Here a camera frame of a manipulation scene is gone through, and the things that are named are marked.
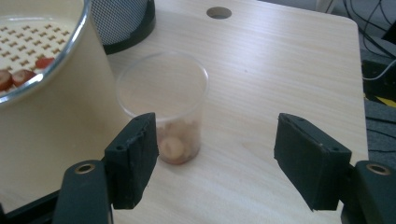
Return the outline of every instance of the perforated insert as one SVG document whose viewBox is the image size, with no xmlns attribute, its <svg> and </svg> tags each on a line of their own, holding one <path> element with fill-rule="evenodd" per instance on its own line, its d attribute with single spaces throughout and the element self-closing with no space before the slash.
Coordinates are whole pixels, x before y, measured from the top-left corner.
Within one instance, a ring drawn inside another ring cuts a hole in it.
<svg viewBox="0 0 396 224">
<path fill-rule="evenodd" d="M 39 72 L 35 61 L 42 57 L 55 58 L 70 37 L 71 28 L 52 21 L 0 22 L 0 69 L 10 73 L 21 69 Z"/>
</svg>

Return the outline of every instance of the colander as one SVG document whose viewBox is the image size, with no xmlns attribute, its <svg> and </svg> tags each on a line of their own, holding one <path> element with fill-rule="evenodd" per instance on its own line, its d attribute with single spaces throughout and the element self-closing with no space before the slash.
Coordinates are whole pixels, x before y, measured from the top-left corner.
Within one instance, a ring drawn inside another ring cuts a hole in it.
<svg viewBox="0 0 396 224">
<path fill-rule="evenodd" d="M 0 179 L 35 196 L 58 189 L 70 165 L 101 159 L 128 122 L 90 5 L 89 0 L 1 3 L 0 69 L 37 75 L 0 93 Z M 55 60 L 40 70 L 35 68 L 40 57 Z"/>
</svg>

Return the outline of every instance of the cable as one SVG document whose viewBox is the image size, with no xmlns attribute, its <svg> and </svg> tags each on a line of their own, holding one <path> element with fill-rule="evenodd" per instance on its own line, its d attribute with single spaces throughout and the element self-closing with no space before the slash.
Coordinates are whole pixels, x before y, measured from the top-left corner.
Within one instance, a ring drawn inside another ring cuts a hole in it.
<svg viewBox="0 0 396 224">
<path fill-rule="evenodd" d="M 371 152 L 383 152 L 383 153 L 395 153 L 396 150 L 380 150 L 380 149 L 369 149 Z"/>
<path fill-rule="evenodd" d="M 379 8 L 381 9 L 382 16 L 384 16 L 385 21 L 387 21 L 387 23 L 389 23 L 389 25 L 392 25 L 392 23 L 388 20 L 388 17 L 384 12 L 384 8 L 382 7 L 382 0 L 379 0 L 379 2 L 380 2 Z"/>
<path fill-rule="evenodd" d="M 366 80 L 366 81 L 378 80 L 379 78 L 381 78 L 382 76 L 384 76 L 384 75 L 388 72 L 388 70 L 393 66 L 394 63 L 396 63 L 396 59 L 393 60 L 393 62 L 391 62 L 391 63 L 387 66 L 387 68 L 385 68 L 384 71 L 382 71 L 382 73 L 379 74 L 377 77 L 364 77 L 363 80 Z"/>
<path fill-rule="evenodd" d="M 346 9 L 346 14 L 348 15 L 348 17 L 349 17 L 350 19 L 353 20 L 351 14 L 349 13 L 349 9 L 348 9 L 348 7 L 347 7 L 347 0 L 343 0 L 343 3 L 344 3 L 344 7 L 345 7 L 345 9 Z M 367 34 L 365 33 L 364 30 L 362 30 L 362 29 L 359 27 L 359 25 L 358 25 L 358 29 L 359 29 L 359 32 L 363 35 L 363 45 L 364 45 L 364 47 L 366 47 L 366 49 L 367 49 L 368 51 L 372 52 L 373 54 L 376 54 L 376 55 L 379 55 L 379 56 L 384 57 L 384 55 L 378 54 L 378 53 L 376 53 L 376 52 L 370 50 L 370 49 L 367 47 L 367 45 L 366 45 L 365 39 L 367 39 L 368 41 L 370 41 L 370 43 L 372 43 L 375 47 L 377 47 L 377 48 L 378 48 L 379 50 L 381 50 L 383 53 L 385 53 L 386 55 L 388 55 L 389 58 L 391 58 L 391 59 L 396 59 L 396 56 L 394 56 L 392 53 L 390 53 L 390 52 L 387 51 L 386 49 L 382 48 L 378 43 L 376 43 L 369 35 L 367 35 Z"/>
<path fill-rule="evenodd" d="M 388 119 L 377 119 L 377 118 L 372 118 L 369 116 L 366 116 L 366 119 L 372 120 L 372 121 L 377 121 L 377 122 L 382 122 L 382 123 L 396 124 L 396 121 L 392 121 L 392 120 L 388 120 Z"/>
<path fill-rule="evenodd" d="M 376 28 L 378 28 L 378 29 L 380 29 L 380 30 L 382 30 L 382 31 L 384 31 L 384 32 L 387 31 L 385 28 L 382 28 L 382 27 L 380 27 L 379 25 L 376 25 L 376 24 L 374 24 L 374 23 L 372 23 L 372 22 L 367 21 L 366 19 L 364 19 L 360 14 L 358 14 L 358 13 L 355 11 L 355 8 L 353 7 L 353 1 L 350 0 L 349 2 L 350 2 L 350 8 L 352 9 L 353 13 L 355 13 L 355 15 L 356 15 L 357 17 L 359 17 L 361 20 L 363 20 L 363 21 L 365 21 L 365 22 L 369 22 L 371 25 L 373 25 L 374 27 L 376 27 Z"/>
<path fill-rule="evenodd" d="M 379 7 L 380 3 L 381 3 L 381 1 L 378 1 L 378 3 L 376 4 L 375 8 L 374 8 L 373 11 L 370 13 L 370 16 L 369 16 L 369 18 L 367 19 L 367 22 L 366 22 L 366 24 L 365 24 L 365 26 L 364 26 L 364 29 L 363 29 L 364 35 L 367 35 L 366 30 L 367 30 L 367 27 L 368 27 L 368 25 L 369 25 L 369 22 L 368 22 L 368 21 L 370 21 L 370 19 L 373 17 L 373 15 L 374 15 L 376 9 Z M 367 36 L 366 36 L 366 38 L 363 38 L 363 45 L 364 45 L 364 47 L 367 48 L 366 39 L 368 39 Z M 391 54 L 391 53 L 388 52 L 387 50 L 383 49 L 382 47 L 381 47 L 381 50 L 382 50 L 382 52 L 384 52 L 385 54 L 388 54 L 388 56 L 389 56 L 390 58 L 392 58 L 392 59 L 396 58 L 396 56 L 394 56 L 393 54 Z"/>
<path fill-rule="evenodd" d="M 390 135 L 390 134 L 387 134 L 387 133 L 383 133 L 383 132 L 380 132 L 380 131 L 377 131 L 377 130 L 374 130 L 374 129 L 367 129 L 367 131 L 373 132 L 373 133 L 383 134 L 386 137 L 390 137 L 390 138 L 396 139 L 396 136 L 393 136 L 393 135 Z"/>
</svg>

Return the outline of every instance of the metal rim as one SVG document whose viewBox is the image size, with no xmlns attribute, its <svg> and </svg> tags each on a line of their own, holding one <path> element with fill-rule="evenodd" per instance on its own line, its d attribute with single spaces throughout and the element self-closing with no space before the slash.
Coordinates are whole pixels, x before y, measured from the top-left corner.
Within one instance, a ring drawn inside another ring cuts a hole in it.
<svg viewBox="0 0 396 224">
<path fill-rule="evenodd" d="M 366 168 L 378 175 L 390 175 L 390 169 L 383 165 L 375 164 L 375 163 L 369 163 L 366 165 Z"/>
<path fill-rule="evenodd" d="M 64 45 L 64 48 L 62 51 L 59 53 L 59 55 L 56 57 L 55 61 L 52 62 L 52 64 L 44 69 L 42 73 L 37 74 L 35 77 L 18 87 L 16 90 L 8 92 L 2 96 L 0 96 L 0 106 L 14 101 L 17 98 L 22 97 L 23 95 L 27 94 L 33 89 L 36 89 L 36 87 L 40 84 L 42 84 L 44 81 L 49 79 L 50 77 L 53 77 L 55 74 L 55 70 L 61 66 L 61 64 L 65 61 L 67 56 L 73 51 L 73 49 L 76 47 L 77 42 L 80 40 L 80 37 L 82 35 L 82 32 L 86 26 L 87 20 L 90 16 L 91 12 L 91 2 L 90 0 L 83 0 L 84 1 L 84 6 L 81 12 L 81 15 L 78 19 L 77 26 L 75 30 L 73 31 L 73 34 L 70 36 L 69 40 L 67 43 Z"/>
<path fill-rule="evenodd" d="M 92 171 L 94 169 L 95 169 L 95 165 L 94 164 L 85 163 L 85 164 L 82 164 L 82 165 L 78 166 L 75 169 L 75 173 L 78 174 L 78 175 L 85 175 L 85 174 L 89 173 L 90 171 Z"/>
</svg>

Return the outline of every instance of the food in cup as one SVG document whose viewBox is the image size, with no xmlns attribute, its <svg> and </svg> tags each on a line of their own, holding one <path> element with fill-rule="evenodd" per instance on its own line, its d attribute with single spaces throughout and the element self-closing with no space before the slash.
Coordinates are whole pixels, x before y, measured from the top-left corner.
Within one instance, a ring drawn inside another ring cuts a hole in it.
<svg viewBox="0 0 396 224">
<path fill-rule="evenodd" d="M 157 128 L 157 142 L 164 161 L 181 164 L 199 151 L 198 122 L 188 123 L 182 119 L 167 122 L 164 127 Z"/>
</svg>

